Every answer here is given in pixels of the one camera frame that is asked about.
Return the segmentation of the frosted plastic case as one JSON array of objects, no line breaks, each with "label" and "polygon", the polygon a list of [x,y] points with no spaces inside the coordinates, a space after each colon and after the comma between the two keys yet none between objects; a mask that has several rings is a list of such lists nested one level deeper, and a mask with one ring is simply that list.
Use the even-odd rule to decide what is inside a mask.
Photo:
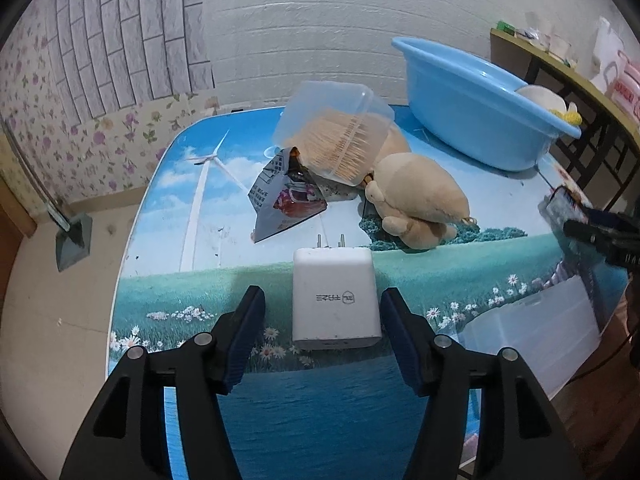
[{"label": "frosted plastic case", "polygon": [[600,330],[584,283],[574,276],[466,324],[464,348],[495,354],[515,349],[553,398],[600,344]]}]

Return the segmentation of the white bunny plush yellow net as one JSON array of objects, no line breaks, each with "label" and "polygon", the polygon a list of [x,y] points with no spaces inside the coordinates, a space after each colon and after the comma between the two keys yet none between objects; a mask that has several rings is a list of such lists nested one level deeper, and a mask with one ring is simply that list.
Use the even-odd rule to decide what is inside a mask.
[{"label": "white bunny plush yellow net", "polygon": [[567,104],[563,98],[548,88],[536,84],[526,84],[526,86],[518,88],[516,93],[572,126],[578,127],[582,124],[582,116],[578,113],[576,104]]}]

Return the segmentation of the tan bear plush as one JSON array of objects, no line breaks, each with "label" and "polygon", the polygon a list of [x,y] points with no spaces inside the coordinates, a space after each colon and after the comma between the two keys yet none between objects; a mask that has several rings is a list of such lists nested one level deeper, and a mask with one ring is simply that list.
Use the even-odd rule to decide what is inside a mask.
[{"label": "tan bear plush", "polygon": [[451,174],[433,159],[413,153],[392,125],[363,180],[364,195],[381,218],[382,229],[414,250],[429,250],[473,224],[469,200]]}]

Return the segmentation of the white power adapter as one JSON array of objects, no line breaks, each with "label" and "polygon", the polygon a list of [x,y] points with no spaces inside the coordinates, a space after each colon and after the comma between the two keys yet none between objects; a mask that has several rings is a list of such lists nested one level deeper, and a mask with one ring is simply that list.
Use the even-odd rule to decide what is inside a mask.
[{"label": "white power adapter", "polygon": [[382,338],[369,248],[299,248],[293,255],[292,285],[292,338],[297,347],[360,349]]}]

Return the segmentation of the clear box of toothpicks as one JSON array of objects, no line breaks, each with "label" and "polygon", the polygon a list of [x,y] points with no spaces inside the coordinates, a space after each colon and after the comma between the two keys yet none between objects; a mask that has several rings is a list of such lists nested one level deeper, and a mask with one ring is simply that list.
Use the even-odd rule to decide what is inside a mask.
[{"label": "clear box of toothpicks", "polygon": [[286,102],[272,136],[280,148],[297,148],[319,177],[360,185],[395,121],[394,110],[364,84],[307,80]]}]

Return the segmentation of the grey red snack packet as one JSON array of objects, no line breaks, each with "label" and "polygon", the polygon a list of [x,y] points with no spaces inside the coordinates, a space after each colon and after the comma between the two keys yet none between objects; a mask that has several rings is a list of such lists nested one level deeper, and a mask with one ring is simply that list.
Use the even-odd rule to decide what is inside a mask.
[{"label": "grey red snack packet", "polygon": [[328,203],[296,146],[282,148],[258,174],[248,192],[256,212],[254,243],[266,240],[325,211]]}]

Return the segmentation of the card box with brown strap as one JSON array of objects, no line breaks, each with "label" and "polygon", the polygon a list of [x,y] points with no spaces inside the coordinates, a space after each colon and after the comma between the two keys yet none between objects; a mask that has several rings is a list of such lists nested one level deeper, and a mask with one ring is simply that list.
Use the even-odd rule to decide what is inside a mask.
[{"label": "card box with brown strap", "polygon": [[542,200],[538,210],[552,229],[561,229],[567,220],[582,223],[588,221],[582,206],[582,199],[575,191],[566,185],[560,185]]}]

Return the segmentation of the yellow side table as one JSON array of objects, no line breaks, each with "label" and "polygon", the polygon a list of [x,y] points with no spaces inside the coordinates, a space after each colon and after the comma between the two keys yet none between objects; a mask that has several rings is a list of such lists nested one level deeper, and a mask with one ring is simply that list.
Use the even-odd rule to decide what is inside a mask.
[{"label": "yellow side table", "polygon": [[561,136],[551,154],[597,206],[631,211],[639,196],[639,130],[607,96],[576,70],[518,37],[493,28],[491,62],[545,84],[582,115],[582,136]]}]

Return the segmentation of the pink white plastic bag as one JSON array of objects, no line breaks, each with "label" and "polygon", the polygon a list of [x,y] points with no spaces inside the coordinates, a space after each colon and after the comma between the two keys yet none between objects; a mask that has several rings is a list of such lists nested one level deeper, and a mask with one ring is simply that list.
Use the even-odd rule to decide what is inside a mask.
[{"label": "pink white plastic bag", "polygon": [[599,18],[591,66],[591,83],[638,125],[639,65],[631,61],[623,39],[606,18]]}]

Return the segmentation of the light blue plastic basin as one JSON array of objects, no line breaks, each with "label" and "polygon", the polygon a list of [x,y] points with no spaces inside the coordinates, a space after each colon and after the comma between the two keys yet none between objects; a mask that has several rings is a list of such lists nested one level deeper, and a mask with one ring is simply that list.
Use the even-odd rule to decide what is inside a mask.
[{"label": "light blue plastic basin", "polygon": [[525,81],[439,42],[396,37],[406,61],[410,110],[424,128],[465,156],[507,172],[535,167],[561,136],[582,130],[518,94]]}]

